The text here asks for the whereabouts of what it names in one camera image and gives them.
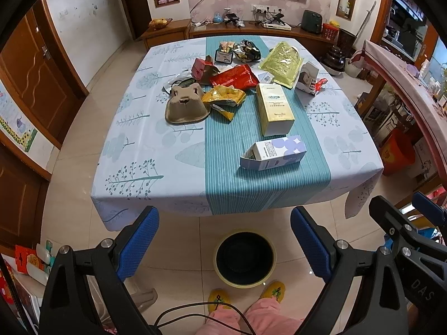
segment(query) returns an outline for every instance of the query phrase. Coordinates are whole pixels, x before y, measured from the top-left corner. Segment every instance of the pink pants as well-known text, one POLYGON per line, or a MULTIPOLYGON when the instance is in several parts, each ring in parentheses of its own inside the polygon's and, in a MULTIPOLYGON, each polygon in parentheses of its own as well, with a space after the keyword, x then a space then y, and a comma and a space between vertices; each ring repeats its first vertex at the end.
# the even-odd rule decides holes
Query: pink pants
MULTIPOLYGON (((272 298, 261 298, 248 309, 247 318, 256 335, 293 335, 302 324, 301 320, 295 320, 279 314, 281 305, 272 298)), ((235 329, 240 329, 241 316, 233 309, 217 309, 210 316, 222 321, 235 329)), ((216 321, 207 320, 197 331, 196 335, 241 335, 216 321)))

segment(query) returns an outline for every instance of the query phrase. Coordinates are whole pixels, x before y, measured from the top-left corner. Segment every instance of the person's foot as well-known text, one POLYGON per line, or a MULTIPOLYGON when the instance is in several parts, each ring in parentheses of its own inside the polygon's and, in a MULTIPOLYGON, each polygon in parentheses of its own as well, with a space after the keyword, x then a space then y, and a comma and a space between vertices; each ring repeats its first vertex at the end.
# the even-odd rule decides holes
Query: person's foot
MULTIPOLYGON (((230 296, 228 295, 227 291, 223 290, 222 288, 212 290, 208 297, 208 302, 226 302, 227 304, 231 304, 230 296)), ((217 303, 208 305, 209 313, 216 311, 217 309, 231 309, 231 307, 219 305, 217 303)))
POLYGON ((284 292, 286 291, 286 286, 282 282, 273 281, 265 286, 260 298, 272 298, 278 302, 281 302, 284 298, 284 292))

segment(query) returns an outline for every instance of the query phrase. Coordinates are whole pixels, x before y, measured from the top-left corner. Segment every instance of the teal striped table runner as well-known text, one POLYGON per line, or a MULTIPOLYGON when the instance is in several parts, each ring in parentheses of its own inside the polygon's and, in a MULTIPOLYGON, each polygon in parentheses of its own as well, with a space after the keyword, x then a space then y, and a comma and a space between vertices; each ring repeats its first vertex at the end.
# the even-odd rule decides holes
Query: teal striped table runner
MULTIPOLYGON (((206 54, 214 57, 220 41, 243 39, 254 42, 263 58, 268 55, 265 43, 253 35, 207 37, 206 54)), ((274 138, 261 134, 254 91, 248 92, 240 107, 226 107, 235 113, 232 122, 215 111, 206 119, 205 187, 213 214, 260 212, 304 204, 329 184, 329 166, 307 114, 294 91, 285 87, 283 90, 295 116, 288 136, 300 135, 307 147, 299 164, 265 171, 240 168, 239 157, 253 143, 274 138)))

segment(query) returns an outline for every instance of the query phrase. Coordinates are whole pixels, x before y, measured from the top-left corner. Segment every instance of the red plastic basket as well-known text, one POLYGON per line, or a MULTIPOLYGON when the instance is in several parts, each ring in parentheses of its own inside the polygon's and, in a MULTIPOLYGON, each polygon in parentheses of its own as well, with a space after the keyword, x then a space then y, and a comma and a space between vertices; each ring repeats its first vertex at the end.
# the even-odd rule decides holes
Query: red plastic basket
POLYGON ((323 37, 327 40, 334 40, 335 37, 338 34, 338 30, 339 28, 336 28, 335 26, 331 25, 331 24, 323 24, 323 37))

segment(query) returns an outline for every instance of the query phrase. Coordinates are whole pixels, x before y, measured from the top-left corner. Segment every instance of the yellow box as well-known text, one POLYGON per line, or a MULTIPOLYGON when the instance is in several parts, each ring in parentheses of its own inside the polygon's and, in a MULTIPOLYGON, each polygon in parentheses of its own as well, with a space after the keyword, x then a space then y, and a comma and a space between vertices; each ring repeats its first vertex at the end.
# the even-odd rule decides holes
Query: yellow box
POLYGON ((287 97, 278 84, 256 87, 263 136, 287 135, 295 122, 287 97))

